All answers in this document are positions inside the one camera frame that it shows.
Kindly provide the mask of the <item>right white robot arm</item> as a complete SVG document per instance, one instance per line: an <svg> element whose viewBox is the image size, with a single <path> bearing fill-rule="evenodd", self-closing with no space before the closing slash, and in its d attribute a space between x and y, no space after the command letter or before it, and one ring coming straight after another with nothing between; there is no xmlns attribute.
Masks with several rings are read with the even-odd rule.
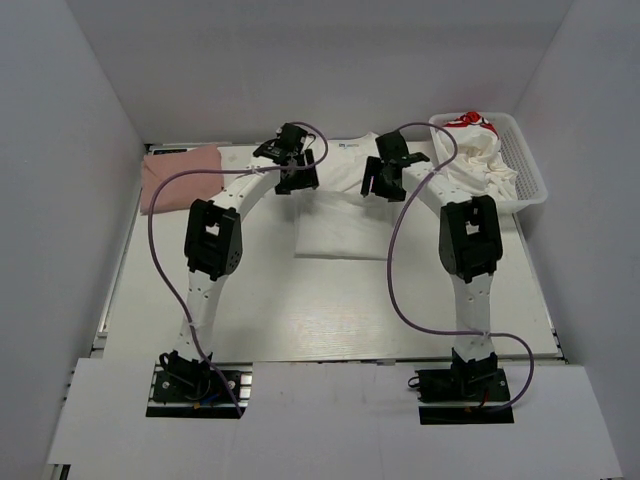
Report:
<svg viewBox="0 0 640 480"><path fill-rule="evenodd" d="M473 196L451 183L422 153L383 160L366 160L361 194L373 194L391 202L402 201L387 253L387 288L393 309L411 328L423 333L450 336L453 390L472 399L484 391L488 377L483 368L497 368L490 336L490 290L497 264L503 256L497 207L488 195ZM401 312L396 299L392 261L399 228L413 201L419 200L439 219L438 253L450 275L455 300L455 328L441 331L421 327Z"/></svg>

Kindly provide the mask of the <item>white red print t shirt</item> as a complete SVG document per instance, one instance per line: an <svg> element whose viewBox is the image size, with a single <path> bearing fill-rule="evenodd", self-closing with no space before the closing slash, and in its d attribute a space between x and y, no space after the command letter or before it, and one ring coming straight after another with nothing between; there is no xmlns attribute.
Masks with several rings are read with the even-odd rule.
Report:
<svg viewBox="0 0 640 480"><path fill-rule="evenodd" d="M472 195L490 195L496 201L516 201L518 172L507 166L495 126L475 111L459 115L443 125L456 141L458 154L444 168L452 184Z"/></svg>

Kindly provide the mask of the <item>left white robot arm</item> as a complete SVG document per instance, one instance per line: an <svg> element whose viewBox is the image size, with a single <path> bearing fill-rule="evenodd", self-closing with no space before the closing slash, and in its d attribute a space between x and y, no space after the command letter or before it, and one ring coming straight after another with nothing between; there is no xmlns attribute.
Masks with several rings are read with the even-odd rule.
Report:
<svg viewBox="0 0 640 480"><path fill-rule="evenodd" d="M169 354L190 364L180 370L177 387L199 399L211 387L204 366L212 362L213 324L222 289L243 254L242 221L270 190L291 192L318 185L314 156L304 146L307 134L295 140L274 139L254 152L255 162L209 200L195 200L189 210L184 254L188 292L181 330Z"/></svg>

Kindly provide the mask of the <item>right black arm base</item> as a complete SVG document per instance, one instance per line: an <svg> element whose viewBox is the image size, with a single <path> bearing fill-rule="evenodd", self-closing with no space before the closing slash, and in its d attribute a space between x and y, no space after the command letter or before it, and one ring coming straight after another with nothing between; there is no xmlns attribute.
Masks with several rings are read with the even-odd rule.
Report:
<svg viewBox="0 0 640 480"><path fill-rule="evenodd" d="M506 425L514 422L510 390L498 357L465 362L454 354L447 369L421 369L407 381L417 392L425 426Z"/></svg>

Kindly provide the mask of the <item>white cartoon print t shirt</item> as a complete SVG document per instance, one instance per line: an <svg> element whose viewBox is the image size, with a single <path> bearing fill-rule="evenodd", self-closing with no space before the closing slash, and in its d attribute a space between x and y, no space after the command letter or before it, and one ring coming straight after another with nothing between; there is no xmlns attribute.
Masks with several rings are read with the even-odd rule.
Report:
<svg viewBox="0 0 640 480"><path fill-rule="evenodd" d="M319 186L295 198L295 256L329 260L387 257L395 208L386 199L361 195L370 156L378 154L377 134L334 140L316 167Z"/></svg>

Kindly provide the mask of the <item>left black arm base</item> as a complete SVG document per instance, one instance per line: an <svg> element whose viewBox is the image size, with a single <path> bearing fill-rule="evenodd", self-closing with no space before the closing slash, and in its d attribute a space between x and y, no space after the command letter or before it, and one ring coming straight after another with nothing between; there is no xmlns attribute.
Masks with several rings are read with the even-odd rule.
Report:
<svg viewBox="0 0 640 480"><path fill-rule="evenodd" d="M227 387L213 372L203 386L193 389L155 366L146 417L164 419L240 419L252 387L250 366L223 369Z"/></svg>

